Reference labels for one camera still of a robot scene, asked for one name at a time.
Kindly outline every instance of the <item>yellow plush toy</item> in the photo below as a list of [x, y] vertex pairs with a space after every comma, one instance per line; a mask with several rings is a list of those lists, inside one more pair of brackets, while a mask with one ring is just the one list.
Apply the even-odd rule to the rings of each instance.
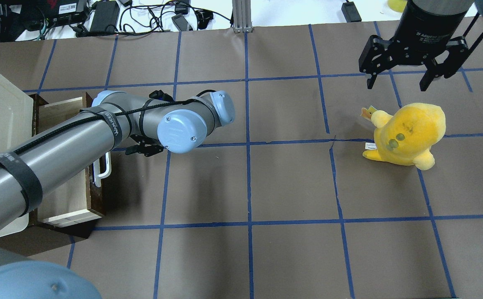
[[415, 165], [420, 170], [432, 168], [432, 145], [445, 135], [445, 113], [439, 106], [413, 103], [390, 115], [373, 106], [362, 108], [362, 116], [375, 125], [377, 149], [363, 152], [363, 157], [398, 165]]

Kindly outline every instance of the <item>plush toy tag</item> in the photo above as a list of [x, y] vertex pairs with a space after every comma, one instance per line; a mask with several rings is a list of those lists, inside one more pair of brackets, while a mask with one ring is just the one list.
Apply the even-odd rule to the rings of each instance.
[[366, 150], [376, 150], [376, 143], [366, 142], [365, 143]]

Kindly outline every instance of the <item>metal pole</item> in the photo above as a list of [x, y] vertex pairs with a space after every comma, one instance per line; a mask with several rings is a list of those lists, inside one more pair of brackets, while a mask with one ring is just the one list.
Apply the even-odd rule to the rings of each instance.
[[234, 33], [253, 32], [251, 22], [251, 0], [232, 0]]

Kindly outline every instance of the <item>velcro strap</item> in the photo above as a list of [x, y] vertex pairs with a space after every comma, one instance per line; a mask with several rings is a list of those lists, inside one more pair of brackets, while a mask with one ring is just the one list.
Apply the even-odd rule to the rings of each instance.
[[103, 117], [105, 123], [110, 127], [112, 134], [114, 135], [114, 146], [112, 149], [116, 148], [123, 140], [123, 131], [121, 130], [120, 123], [116, 120], [116, 115], [110, 111], [107, 111], [101, 107], [94, 106], [89, 108], [83, 108], [80, 113], [90, 112], [93, 114], [98, 114]]
[[34, 210], [42, 202], [42, 185], [33, 170], [14, 152], [0, 153], [0, 165], [20, 184], [25, 210], [21, 216]]

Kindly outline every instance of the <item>black box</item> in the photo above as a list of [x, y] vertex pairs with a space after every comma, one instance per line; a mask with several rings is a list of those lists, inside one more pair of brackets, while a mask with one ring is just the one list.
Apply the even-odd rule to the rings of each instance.
[[347, 20], [347, 23], [362, 21], [362, 17], [360, 17], [360, 13], [358, 12], [358, 9], [356, 9], [354, 2], [343, 3], [342, 12]]
[[90, 24], [91, 32], [110, 32], [116, 30], [120, 6], [116, 1], [101, 1], [94, 4], [94, 18]]
[[20, 19], [27, 30], [36, 31], [42, 29], [44, 17], [47, 27], [62, 26], [86, 21], [89, 12], [87, 0], [37, 0], [22, 5]]

